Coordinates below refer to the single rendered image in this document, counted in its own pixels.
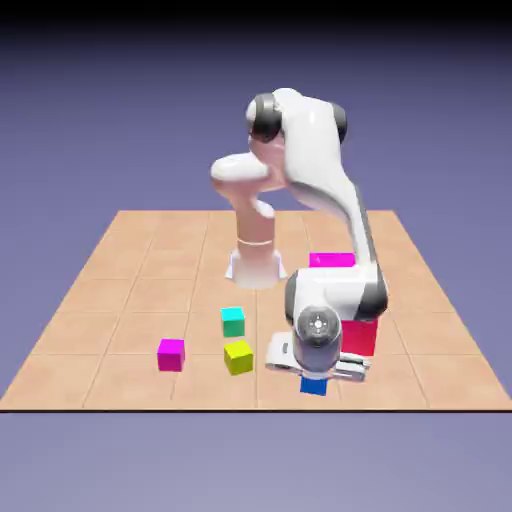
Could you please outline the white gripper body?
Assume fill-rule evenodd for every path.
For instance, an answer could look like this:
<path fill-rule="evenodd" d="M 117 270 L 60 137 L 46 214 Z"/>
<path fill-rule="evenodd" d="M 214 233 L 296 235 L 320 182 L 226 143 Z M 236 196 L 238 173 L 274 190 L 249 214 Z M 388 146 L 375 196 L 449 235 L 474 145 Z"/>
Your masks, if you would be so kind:
<path fill-rule="evenodd" d="M 371 361 L 358 354 L 342 352 L 339 341 L 337 338 L 316 345 L 301 340 L 295 331 L 275 333 L 267 348 L 266 366 L 312 380 L 364 380 Z"/>

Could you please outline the small yellow cube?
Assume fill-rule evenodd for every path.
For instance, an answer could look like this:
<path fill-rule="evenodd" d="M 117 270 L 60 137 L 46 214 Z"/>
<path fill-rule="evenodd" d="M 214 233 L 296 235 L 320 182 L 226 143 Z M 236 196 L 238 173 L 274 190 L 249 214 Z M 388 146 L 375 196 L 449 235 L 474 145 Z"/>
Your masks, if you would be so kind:
<path fill-rule="evenodd" d="M 254 354 L 245 340 L 224 345 L 224 362 L 231 375 L 240 375 L 253 370 Z"/>

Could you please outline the small blue cube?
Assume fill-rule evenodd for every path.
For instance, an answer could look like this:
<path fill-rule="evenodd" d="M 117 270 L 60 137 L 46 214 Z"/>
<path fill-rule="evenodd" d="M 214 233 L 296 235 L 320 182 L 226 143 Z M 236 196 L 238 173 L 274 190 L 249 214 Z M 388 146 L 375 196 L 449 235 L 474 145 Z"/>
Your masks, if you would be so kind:
<path fill-rule="evenodd" d="M 315 396 L 325 396 L 327 393 L 328 378 L 313 379 L 302 376 L 300 392 Z"/>

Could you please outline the small cyan cube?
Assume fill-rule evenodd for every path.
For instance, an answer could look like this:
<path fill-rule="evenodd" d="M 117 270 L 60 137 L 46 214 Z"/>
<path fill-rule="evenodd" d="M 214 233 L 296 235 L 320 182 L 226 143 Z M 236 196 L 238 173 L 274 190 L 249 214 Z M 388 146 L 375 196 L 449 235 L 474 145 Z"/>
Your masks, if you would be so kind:
<path fill-rule="evenodd" d="M 226 338 L 245 335 L 245 315 L 241 307 L 221 309 L 222 331 Z"/>

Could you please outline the small magenta cube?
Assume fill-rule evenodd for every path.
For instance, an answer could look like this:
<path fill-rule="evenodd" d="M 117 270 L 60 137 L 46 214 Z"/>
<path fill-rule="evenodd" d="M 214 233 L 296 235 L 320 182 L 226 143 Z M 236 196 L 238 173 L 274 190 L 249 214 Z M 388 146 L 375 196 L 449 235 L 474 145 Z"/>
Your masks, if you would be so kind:
<path fill-rule="evenodd" d="M 181 372 L 185 361 L 183 339 L 162 339 L 157 351 L 157 363 L 160 371 Z"/>

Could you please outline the large pink box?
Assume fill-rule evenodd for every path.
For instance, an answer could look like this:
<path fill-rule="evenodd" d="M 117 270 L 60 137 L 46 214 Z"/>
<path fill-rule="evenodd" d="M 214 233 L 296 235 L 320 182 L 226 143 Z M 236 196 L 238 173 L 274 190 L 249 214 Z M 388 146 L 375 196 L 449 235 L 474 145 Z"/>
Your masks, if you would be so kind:
<path fill-rule="evenodd" d="M 353 253 L 310 252 L 310 268 L 346 268 L 355 265 Z M 343 321 L 341 351 L 362 356 L 373 356 L 376 345 L 378 319 L 372 321 Z"/>

